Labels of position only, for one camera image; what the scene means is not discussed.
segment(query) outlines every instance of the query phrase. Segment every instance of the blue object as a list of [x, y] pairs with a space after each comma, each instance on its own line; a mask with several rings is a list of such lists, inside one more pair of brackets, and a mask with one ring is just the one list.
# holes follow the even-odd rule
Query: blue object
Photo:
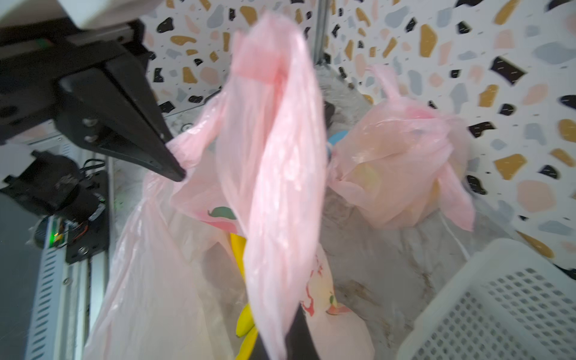
[[[337, 132], [336, 134], [332, 135], [330, 139], [328, 139], [328, 142], [330, 143], [330, 145], [334, 146], [336, 145], [337, 142], [342, 140], [346, 136], [346, 134], [348, 134], [347, 130]], [[330, 160], [330, 158], [332, 157], [332, 150], [330, 146], [327, 146], [326, 148], [328, 150], [328, 159]]]

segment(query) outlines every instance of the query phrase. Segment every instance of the gray metal panel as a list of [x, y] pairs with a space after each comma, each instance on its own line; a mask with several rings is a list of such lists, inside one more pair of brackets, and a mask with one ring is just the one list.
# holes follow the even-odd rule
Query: gray metal panel
[[44, 249], [30, 321], [25, 360], [52, 359], [66, 249]]
[[324, 61], [324, 36], [326, 36], [329, 3], [329, 0], [319, 0], [318, 2], [318, 11], [316, 12], [318, 19], [316, 20], [316, 35], [312, 53], [314, 64]]
[[88, 261], [84, 260], [76, 263], [74, 267], [77, 270], [74, 278], [77, 279], [78, 283], [78, 306], [76, 308], [74, 355], [72, 359], [81, 360], [84, 354], [84, 344], [88, 338], [88, 319], [86, 316], [86, 309], [90, 301], [88, 298]]
[[101, 252], [90, 258], [90, 330], [94, 327], [100, 313], [107, 283], [108, 254]]
[[21, 360], [42, 250], [27, 244], [37, 216], [0, 194], [0, 358]]

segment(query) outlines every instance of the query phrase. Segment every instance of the terrazzo pattern wall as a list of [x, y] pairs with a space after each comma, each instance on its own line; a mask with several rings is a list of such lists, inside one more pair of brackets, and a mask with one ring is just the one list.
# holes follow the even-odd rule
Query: terrazzo pattern wall
[[316, 0], [165, 0], [141, 20], [154, 52], [147, 78], [164, 115], [200, 106], [224, 84], [235, 31], [248, 31], [264, 11], [293, 19], [316, 35]]
[[330, 0], [325, 60], [368, 101], [366, 70], [469, 125], [467, 180], [543, 255], [576, 267], [576, 2]]

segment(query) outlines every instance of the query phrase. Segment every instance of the translucent plastic bag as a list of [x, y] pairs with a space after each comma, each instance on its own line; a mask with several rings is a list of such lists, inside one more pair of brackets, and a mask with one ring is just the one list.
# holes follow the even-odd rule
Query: translucent plastic bag
[[146, 175], [83, 359], [234, 358], [244, 282], [227, 233], [170, 205], [175, 184]]
[[375, 228], [414, 226], [439, 206], [471, 231], [475, 210], [460, 183], [468, 159], [464, 122], [401, 97], [391, 68], [369, 69], [388, 100], [334, 146], [328, 185]]
[[[240, 273], [223, 279], [228, 272], [219, 271], [235, 266], [222, 230], [247, 238], [246, 291], [271, 359], [286, 358], [295, 312], [312, 298], [317, 314], [308, 313], [307, 322], [320, 356], [334, 359], [346, 346], [361, 359], [373, 357], [357, 315], [327, 312], [341, 308], [329, 269], [312, 279], [317, 251], [323, 254], [327, 153], [323, 101], [301, 30], [266, 14], [249, 34], [235, 34], [233, 54], [222, 92], [193, 128], [168, 143], [187, 171], [184, 181], [147, 174], [143, 199], [119, 240], [87, 360], [232, 358], [227, 321], [236, 321], [246, 301], [231, 292]], [[206, 149], [214, 141], [213, 154]], [[228, 259], [214, 261], [212, 275], [199, 263], [219, 243]], [[222, 284], [206, 285], [214, 281]], [[223, 316], [218, 301], [232, 301], [238, 312]], [[218, 342], [222, 349], [214, 348]]]

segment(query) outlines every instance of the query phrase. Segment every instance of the screw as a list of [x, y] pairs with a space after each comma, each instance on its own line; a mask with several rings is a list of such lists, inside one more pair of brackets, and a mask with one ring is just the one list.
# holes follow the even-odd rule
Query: screw
[[98, 140], [98, 135], [86, 135], [86, 136], [84, 137], [84, 141], [85, 141], [85, 142], [92, 143], [92, 142], [94, 142], [94, 141], [96, 141], [96, 140]]
[[98, 123], [98, 119], [82, 119], [82, 124], [88, 127], [93, 127]]

